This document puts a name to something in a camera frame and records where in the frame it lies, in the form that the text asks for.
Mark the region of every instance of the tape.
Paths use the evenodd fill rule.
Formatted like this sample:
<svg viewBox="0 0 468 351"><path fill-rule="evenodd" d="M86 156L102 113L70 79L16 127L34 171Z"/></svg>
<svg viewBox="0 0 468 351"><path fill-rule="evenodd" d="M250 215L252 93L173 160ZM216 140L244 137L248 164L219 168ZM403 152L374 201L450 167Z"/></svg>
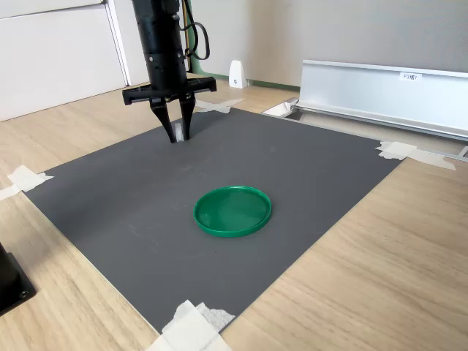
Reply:
<svg viewBox="0 0 468 351"><path fill-rule="evenodd" d="M379 156L386 159L404 159L405 157L409 157L428 165L456 170L453 164L444 160L444 156L420 150L414 145L399 142L391 143L388 141L381 141L380 144L376 149L381 150Z"/></svg>
<svg viewBox="0 0 468 351"><path fill-rule="evenodd" d="M468 146L465 146L463 150L460 151L460 154L458 154L460 157L466 157L468 158Z"/></svg>
<svg viewBox="0 0 468 351"><path fill-rule="evenodd" d="M13 185L0 190L0 200L16 195L20 191L28 192L53 178L52 176L45 175L45 173L36 174L25 165L21 165L7 177Z"/></svg>
<svg viewBox="0 0 468 351"><path fill-rule="evenodd" d="M195 308L187 300L177 307L173 320L147 351L231 351L218 332L233 318L226 311L208 309L204 303Z"/></svg>
<svg viewBox="0 0 468 351"><path fill-rule="evenodd" d="M236 100L228 100L222 102L220 104L211 104L210 102L197 100L196 106L201 107L202 110L198 112L210 112L210 111L218 111L222 113L229 113L231 106L237 104L238 102L244 101L245 99L236 99Z"/></svg>

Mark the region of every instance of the floor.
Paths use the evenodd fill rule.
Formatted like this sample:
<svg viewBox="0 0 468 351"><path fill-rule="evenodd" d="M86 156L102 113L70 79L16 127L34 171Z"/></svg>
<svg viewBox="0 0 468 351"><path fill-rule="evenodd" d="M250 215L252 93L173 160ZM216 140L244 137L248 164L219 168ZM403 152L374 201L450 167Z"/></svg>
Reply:
<svg viewBox="0 0 468 351"><path fill-rule="evenodd" d="M235 107L261 113L295 95L219 80L198 98L245 98ZM0 187L21 164L40 173L157 126L121 91L2 122ZM456 171L405 159L222 333L231 349L466 351L468 163L451 162ZM0 318L0 350L145 350L158 336L24 194L0 201L0 242L38 290Z"/></svg>

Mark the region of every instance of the label sticker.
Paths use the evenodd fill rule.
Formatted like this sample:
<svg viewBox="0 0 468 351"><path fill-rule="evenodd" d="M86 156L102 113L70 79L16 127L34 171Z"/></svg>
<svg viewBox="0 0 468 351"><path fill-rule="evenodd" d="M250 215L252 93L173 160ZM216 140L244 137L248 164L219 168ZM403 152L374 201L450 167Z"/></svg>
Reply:
<svg viewBox="0 0 468 351"><path fill-rule="evenodd" d="M419 82L423 79L423 75L420 73L400 73L400 80L405 80L407 82Z"/></svg>

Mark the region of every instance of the black device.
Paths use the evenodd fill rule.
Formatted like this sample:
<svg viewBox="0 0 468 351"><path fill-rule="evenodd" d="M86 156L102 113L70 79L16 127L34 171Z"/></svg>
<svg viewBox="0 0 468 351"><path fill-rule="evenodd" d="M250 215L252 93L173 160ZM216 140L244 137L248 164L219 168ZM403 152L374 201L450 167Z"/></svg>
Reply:
<svg viewBox="0 0 468 351"><path fill-rule="evenodd" d="M12 254L0 244L0 316L36 295Z"/></svg>
<svg viewBox="0 0 468 351"><path fill-rule="evenodd" d="M182 131L184 139L190 138L190 121L195 108L195 93L201 91L216 91L216 81L213 77L188 79L184 60L190 56L196 59L207 59L210 55L208 35L205 28L193 21L188 0L184 1L190 24L184 28L179 26L179 0L132 0L137 18L138 31L145 54L146 68L150 84L122 91L125 105L133 102L149 101L156 117L165 128L170 142L176 138L167 112L167 102L178 99L182 112ZM205 37L206 56L200 58L196 54L198 46L197 26ZM192 29L195 44L192 49L182 50L180 31Z"/></svg>

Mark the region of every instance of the black stand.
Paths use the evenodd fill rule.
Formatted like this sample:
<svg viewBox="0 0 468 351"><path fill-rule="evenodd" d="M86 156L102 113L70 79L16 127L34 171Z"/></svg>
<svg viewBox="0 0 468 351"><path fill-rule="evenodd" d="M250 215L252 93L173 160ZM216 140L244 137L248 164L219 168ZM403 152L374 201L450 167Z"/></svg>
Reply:
<svg viewBox="0 0 468 351"><path fill-rule="evenodd" d="M0 244L0 316L36 295L32 283L12 254Z"/></svg>
<svg viewBox="0 0 468 351"><path fill-rule="evenodd" d="M175 143L173 128L170 124L169 114L167 113L167 102L179 99L182 112L182 128L184 139L190 139L190 122L195 108L195 93L202 91L216 91L216 80L214 78L193 78L188 79L187 84L180 88L176 93L174 91L156 90L151 85L140 86L122 91L125 105L131 105L133 102L149 100L149 106L156 117L161 121L166 129L167 136L171 143Z"/></svg>

